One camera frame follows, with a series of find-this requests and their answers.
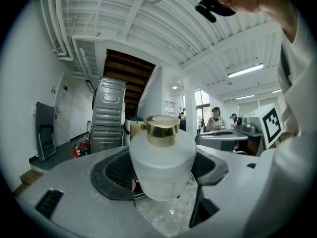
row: red fire extinguisher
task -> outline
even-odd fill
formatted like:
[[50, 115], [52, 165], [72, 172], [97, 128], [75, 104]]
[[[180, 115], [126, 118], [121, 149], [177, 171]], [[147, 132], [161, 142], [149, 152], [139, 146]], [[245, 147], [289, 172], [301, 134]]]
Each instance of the red fire extinguisher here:
[[79, 158], [81, 156], [80, 148], [78, 145], [74, 145], [73, 155], [74, 155], [74, 158]]

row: frosted glass bottle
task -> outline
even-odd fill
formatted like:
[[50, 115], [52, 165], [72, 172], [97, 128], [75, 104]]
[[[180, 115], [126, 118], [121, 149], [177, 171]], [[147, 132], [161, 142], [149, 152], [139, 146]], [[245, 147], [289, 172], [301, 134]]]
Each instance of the frosted glass bottle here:
[[129, 152], [143, 192], [158, 201], [179, 196], [196, 157], [196, 143], [179, 130], [172, 116], [147, 118], [147, 129], [135, 135]]

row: white door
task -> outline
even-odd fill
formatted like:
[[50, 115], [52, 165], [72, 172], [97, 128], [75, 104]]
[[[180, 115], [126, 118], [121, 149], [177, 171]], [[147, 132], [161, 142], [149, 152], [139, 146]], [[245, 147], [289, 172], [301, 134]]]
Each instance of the white door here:
[[71, 80], [64, 76], [55, 101], [54, 139], [56, 147], [70, 140], [70, 104], [73, 93]]

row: gold bottle cap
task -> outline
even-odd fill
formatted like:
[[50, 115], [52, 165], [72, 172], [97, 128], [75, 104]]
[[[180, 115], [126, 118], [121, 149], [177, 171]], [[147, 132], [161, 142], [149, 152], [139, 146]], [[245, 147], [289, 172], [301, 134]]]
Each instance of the gold bottle cap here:
[[176, 143], [179, 131], [179, 119], [173, 116], [159, 115], [147, 118], [147, 139], [157, 147], [167, 147]]

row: ceiling light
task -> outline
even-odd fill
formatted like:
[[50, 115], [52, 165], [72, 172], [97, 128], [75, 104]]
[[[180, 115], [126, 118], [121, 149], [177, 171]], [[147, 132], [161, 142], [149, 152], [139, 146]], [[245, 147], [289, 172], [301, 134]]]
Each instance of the ceiling light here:
[[254, 96], [254, 95], [243, 96], [243, 97], [236, 98], [236, 100], [241, 100], [241, 99], [251, 98], [251, 97], [253, 97], [253, 96]]
[[246, 73], [249, 73], [249, 72], [258, 70], [258, 69], [262, 69], [263, 67], [264, 67], [264, 64], [263, 64], [263, 63], [260, 63], [260, 64], [257, 64], [257, 65], [254, 65], [254, 66], [252, 66], [252, 67], [250, 67], [250, 68], [243, 69], [243, 70], [240, 70], [240, 71], [231, 73], [231, 74], [228, 75], [228, 78], [233, 78], [233, 77], [241, 76], [241, 75], [243, 75], [243, 74], [246, 74]]

